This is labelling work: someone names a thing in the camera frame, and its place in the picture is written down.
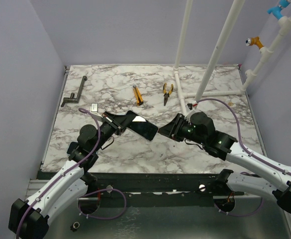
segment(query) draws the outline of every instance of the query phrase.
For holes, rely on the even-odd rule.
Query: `smartphone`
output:
[[[159,131],[159,128],[156,125],[148,122],[145,118],[139,116],[133,111],[128,111],[126,115],[135,115],[133,122],[127,126],[128,129],[136,132],[138,135],[148,141],[152,141],[154,139],[154,136]]]

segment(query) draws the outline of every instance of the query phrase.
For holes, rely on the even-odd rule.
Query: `gray wall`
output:
[[[64,64],[173,64],[186,0],[31,0]],[[207,64],[233,0],[195,0],[181,64]],[[220,64],[242,63],[277,0],[247,0]]]
[[[0,239],[39,169],[64,75],[29,0],[0,1]]]
[[[291,15],[291,4],[283,13]],[[263,44],[269,46],[278,30],[277,20],[270,16],[260,34]],[[243,72],[254,69],[259,59],[257,47],[251,47]],[[291,165],[291,33],[247,90],[268,156]]]

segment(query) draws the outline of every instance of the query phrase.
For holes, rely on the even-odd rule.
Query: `marble table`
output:
[[[180,67],[180,79],[184,92],[195,92],[203,77],[205,67]],[[160,65],[85,65],[71,66],[63,91],[63,97],[71,92],[77,94],[82,76],[87,76],[78,104],[59,107],[49,147],[42,164],[43,172],[56,172],[68,159],[69,143],[76,141],[79,130],[86,124],[95,124],[79,107],[90,108],[98,103],[99,113],[108,111],[124,114],[128,110],[144,116],[158,127],[170,122],[181,112],[177,90],[163,106],[163,84],[174,83],[173,67]],[[136,106],[132,86],[139,88],[144,104]],[[207,86],[207,91],[237,90],[242,85],[239,71],[235,66],[217,67]],[[217,97],[232,107],[241,123],[243,142],[257,152],[262,152],[255,130],[251,111],[245,95]],[[214,121],[219,131],[237,137],[237,126],[231,112],[218,102],[202,102],[199,109]],[[228,168],[245,171],[244,168],[209,156],[197,146],[175,142],[157,134],[152,142],[126,131],[115,136],[113,145],[98,152],[99,159],[90,172],[119,173],[219,173]]]

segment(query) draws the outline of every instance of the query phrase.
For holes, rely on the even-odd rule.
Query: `pliers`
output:
[[[168,100],[168,98],[170,97],[172,91],[173,91],[173,84],[171,84],[171,89],[169,92],[166,91],[166,84],[167,83],[164,83],[164,86],[163,86],[163,93],[164,93],[164,106],[166,105],[166,102]]]

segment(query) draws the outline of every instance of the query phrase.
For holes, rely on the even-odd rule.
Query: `blue valve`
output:
[[[278,20],[283,17],[281,10],[290,4],[290,0],[280,0],[278,6],[272,7],[267,11],[268,14],[272,13]]]

